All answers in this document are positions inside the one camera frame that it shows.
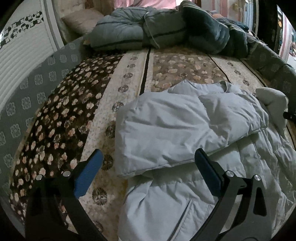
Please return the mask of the beige pillow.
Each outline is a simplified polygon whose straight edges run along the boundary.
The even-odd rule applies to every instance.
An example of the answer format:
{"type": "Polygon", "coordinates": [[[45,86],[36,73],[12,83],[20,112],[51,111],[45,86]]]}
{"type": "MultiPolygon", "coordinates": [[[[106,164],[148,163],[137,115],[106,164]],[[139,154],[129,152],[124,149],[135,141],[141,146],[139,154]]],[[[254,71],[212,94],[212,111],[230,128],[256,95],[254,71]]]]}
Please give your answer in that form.
{"type": "Polygon", "coordinates": [[[94,8],[82,9],[62,18],[63,22],[74,32],[85,35],[91,32],[104,15],[94,8]]]}

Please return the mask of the pink curtain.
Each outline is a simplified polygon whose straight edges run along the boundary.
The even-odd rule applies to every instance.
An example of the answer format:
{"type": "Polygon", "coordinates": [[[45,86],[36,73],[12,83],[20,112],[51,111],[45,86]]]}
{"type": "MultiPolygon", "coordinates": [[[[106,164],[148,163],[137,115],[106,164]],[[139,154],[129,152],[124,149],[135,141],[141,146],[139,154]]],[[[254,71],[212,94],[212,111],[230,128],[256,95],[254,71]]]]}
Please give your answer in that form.
{"type": "Polygon", "coordinates": [[[129,6],[152,7],[156,9],[174,9],[182,1],[177,0],[117,0],[114,1],[114,8],[125,8],[129,6]]]}

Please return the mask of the grey blue folded quilt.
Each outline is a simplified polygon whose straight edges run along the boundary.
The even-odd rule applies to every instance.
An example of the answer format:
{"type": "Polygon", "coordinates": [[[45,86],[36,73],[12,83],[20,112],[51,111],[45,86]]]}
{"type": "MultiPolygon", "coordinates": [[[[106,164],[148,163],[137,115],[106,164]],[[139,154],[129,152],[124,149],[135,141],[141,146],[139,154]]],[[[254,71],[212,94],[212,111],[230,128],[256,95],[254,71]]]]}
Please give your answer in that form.
{"type": "Polygon", "coordinates": [[[96,50],[161,49],[182,41],[185,22],[176,9],[118,8],[99,20],[84,36],[96,50]]]}

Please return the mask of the grey floral bed cover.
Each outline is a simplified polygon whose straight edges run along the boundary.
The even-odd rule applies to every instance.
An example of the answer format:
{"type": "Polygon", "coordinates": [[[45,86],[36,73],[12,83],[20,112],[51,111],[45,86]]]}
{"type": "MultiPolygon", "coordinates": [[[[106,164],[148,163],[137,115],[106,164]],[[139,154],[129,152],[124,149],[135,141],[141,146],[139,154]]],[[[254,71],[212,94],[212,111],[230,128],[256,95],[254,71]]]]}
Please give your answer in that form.
{"type": "MultiPolygon", "coordinates": [[[[285,63],[269,47],[250,39],[250,54],[238,60],[225,56],[213,56],[180,46],[145,52],[140,58],[134,52],[128,72],[140,71],[154,82],[154,89],[163,83],[174,83],[177,79],[201,79],[219,81],[222,79],[240,84],[249,91],[255,86],[271,86],[283,91],[295,109],[295,66],[285,63]]],[[[6,50],[1,55],[1,68],[17,72],[26,68],[11,96],[1,104],[1,187],[7,188],[17,149],[25,131],[33,122],[37,110],[58,84],[81,63],[88,53],[82,38],[62,47],[35,67],[29,66],[25,54],[6,50]]]]}

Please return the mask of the white wardrobe with black pattern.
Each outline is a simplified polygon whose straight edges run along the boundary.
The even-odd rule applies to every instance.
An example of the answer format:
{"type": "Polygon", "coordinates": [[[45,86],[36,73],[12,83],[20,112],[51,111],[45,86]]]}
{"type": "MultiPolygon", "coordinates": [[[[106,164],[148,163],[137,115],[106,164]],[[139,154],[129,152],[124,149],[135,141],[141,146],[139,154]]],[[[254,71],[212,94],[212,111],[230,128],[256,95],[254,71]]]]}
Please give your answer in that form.
{"type": "Polygon", "coordinates": [[[23,1],[1,31],[1,108],[20,83],[63,47],[53,1],[23,1]]]}

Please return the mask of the light blue puffer jacket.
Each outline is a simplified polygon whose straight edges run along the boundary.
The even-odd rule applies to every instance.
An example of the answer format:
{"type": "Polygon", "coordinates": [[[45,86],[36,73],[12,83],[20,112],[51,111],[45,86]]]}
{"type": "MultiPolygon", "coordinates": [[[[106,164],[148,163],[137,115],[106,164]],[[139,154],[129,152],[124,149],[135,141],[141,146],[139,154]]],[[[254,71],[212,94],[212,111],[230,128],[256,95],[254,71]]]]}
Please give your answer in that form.
{"type": "Polygon", "coordinates": [[[287,103],[272,88],[252,95],[225,81],[184,80],[120,108],[114,166],[128,188],[119,240],[193,237],[217,202],[194,163],[199,148],[224,170],[262,178],[276,234],[295,207],[295,150],[282,116],[287,103]]]}

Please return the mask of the floral patterned bed blanket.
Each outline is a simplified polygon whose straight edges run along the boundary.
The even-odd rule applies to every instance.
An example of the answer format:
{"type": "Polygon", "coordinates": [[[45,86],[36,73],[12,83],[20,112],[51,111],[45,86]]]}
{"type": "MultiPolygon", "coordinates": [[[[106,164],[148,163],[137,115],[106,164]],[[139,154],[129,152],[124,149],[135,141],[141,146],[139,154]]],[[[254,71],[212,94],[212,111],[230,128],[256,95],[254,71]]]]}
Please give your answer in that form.
{"type": "Polygon", "coordinates": [[[229,80],[202,82],[177,79],[154,89],[154,82],[140,71],[128,72],[134,52],[143,58],[148,50],[97,54],[83,60],[60,82],[38,114],[26,136],[10,185],[9,203],[16,217],[25,223],[28,193],[39,174],[54,177],[72,171],[96,149],[103,164],[86,194],[79,198],[95,226],[109,240],[119,240],[118,225],[128,188],[128,180],[116,174],[115,128],[117,112],[146,92],[162,92],[188,80],[196,84],[222,81],[256,94],[229,80]]]}

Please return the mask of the dark teal folded blanket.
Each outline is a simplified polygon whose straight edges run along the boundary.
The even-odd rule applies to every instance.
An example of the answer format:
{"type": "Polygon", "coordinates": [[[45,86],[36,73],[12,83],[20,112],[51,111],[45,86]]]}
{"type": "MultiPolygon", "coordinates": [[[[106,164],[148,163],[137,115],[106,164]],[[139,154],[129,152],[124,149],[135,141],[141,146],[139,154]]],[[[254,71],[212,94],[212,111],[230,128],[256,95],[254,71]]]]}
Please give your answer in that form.
{"type": "Polygon", "coordinates": [[[228,18],[214,18],[190,1],[179,11],[185,22],[187,44],[207,54],[245,58],[248,55],[248,27],[228,18]]]}

